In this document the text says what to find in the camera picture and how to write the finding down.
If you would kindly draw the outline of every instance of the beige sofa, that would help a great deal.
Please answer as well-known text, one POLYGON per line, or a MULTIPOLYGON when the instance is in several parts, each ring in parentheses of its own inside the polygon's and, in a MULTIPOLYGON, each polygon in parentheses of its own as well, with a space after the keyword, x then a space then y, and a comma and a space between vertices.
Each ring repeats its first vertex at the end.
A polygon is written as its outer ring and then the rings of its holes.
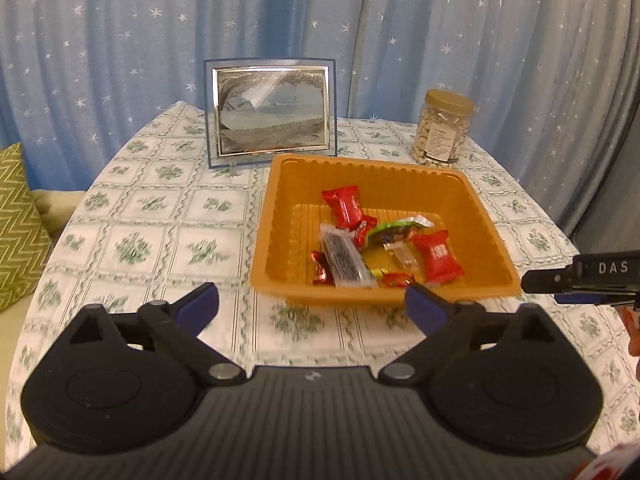
MULTIPOLYGON (((66 223, 78 207, 84 191, 45 191, 32 192, 42 223, 52 240, 58 241, 66 223)), ((4 465, 4 397, 9 378, 15 346, 22 329, 24 318, 33 295, 22 298, 4 312, 0 312, 0 394, 2 397, 2 417, 0 418, 0 471, 4 465)))

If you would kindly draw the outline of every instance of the ribbed gray surface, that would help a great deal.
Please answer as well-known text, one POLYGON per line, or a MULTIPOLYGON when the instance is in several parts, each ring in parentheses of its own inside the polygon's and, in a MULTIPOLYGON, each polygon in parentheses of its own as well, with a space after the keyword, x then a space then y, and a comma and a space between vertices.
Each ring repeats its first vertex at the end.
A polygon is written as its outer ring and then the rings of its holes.
POLYGON ((6 477, 566 480, 592 457, 584 448, 546 458, 476 449, 438 426, 413 390, 374 383, 368 368, 258 368, 242 386, 211 390, 152 446, 104 457, 41 446, 6 477))

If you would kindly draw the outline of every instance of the green pillow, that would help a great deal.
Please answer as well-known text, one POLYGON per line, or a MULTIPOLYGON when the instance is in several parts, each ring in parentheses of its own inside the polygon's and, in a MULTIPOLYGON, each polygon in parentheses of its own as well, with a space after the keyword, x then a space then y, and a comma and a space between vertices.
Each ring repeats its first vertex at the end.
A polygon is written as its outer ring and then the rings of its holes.
POLYGON ((33 291, 51 239, 29 191, 22 146, 0 152, 0 312, 33 291))

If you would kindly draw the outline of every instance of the tablecloth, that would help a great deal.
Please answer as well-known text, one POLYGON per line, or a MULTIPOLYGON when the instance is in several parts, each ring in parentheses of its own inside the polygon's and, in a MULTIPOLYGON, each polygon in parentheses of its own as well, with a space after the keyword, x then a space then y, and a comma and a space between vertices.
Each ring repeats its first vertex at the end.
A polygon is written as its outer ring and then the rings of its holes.
MULTIPOLYGON (((338 150, 341 156, 411 163, 415 127, 340 119, 338 150)), ((456 168, 478 192, 521 274, 570 263, 574 246, 472 140, 456 168)), ((251 288, 252 247, 268 176, 268 166, 210 170, 204 114, 185 102, 156 117, 114 156, 53 251, 27 314, 7 391, 7 466, 34 446, 20 412, 24 381, 87 303, 130 312, 213 281, 220 288, 220 312, 200 338, 247 370, 257 364, 366 364, 377 372, 423 338, 400 308, 287 306, 251 288)), ((602 384, 605 407, 591 448, 606 452, 639 437, 640 388, 615 311, 559 306, 551 297, 524 294, 483 303, 491 311, 512 312, 523 301, 544 307, 602 384)))

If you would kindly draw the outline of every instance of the picture frame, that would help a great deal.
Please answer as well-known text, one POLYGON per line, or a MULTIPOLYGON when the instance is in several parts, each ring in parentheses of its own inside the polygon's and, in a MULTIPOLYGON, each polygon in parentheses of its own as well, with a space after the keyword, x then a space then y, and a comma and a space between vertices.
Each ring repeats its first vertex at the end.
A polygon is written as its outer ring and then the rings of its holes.
POLYGON ((337 156, 335 59, 207 59, 204 75, 210 168, 337 156))

